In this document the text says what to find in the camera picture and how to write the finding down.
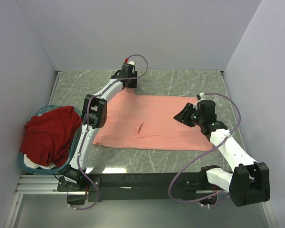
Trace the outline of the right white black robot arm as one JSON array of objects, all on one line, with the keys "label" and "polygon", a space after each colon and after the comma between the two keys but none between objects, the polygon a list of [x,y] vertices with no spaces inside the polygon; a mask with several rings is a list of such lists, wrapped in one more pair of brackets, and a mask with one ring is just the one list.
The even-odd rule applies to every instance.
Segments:
[{"label": "right white black robot arm", "polygon": [[209,190],[215,185],[227,191],[238,207],[269,201],[268,166],[250,157],[232,137],[227,126],[217,120],[214,101],[201,100],[196,105],[187,103],[174,120],[189,127],[198,126],[232,169],[232,172],[226,172],[219,166],[201,168],[199,185],[203,189]]}]

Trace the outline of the salmon pink t shirt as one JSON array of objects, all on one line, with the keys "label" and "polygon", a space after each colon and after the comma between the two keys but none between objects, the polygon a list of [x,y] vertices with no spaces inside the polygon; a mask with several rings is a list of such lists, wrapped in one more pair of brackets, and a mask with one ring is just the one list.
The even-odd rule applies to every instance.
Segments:
[{"label": "salmon pink t shirt", "polygon": [[195,97],[137,95],[124,89],[107,105],[107,120],[93,144],[109,148],[208,151],[212,144],[200,128],[174,120]]}]

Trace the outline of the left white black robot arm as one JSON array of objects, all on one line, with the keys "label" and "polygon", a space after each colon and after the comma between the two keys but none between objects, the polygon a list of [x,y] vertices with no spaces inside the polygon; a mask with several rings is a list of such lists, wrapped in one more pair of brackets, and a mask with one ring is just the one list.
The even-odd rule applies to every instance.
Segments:
[{"label": "left white black robot arm", "polygon": [[94,139],[107,120],[108,102],[124,88],[137,87],[137,71],[135,62],[126,60],[122,68],[111,76],[109,82],[95,95],[85,97],[82,110],[81,134],[69,163],[69,168],[64,174],[69,186],[75,190],[82,190],[86,184],[82,172],[87,168],[86,159],[91,151]]}]

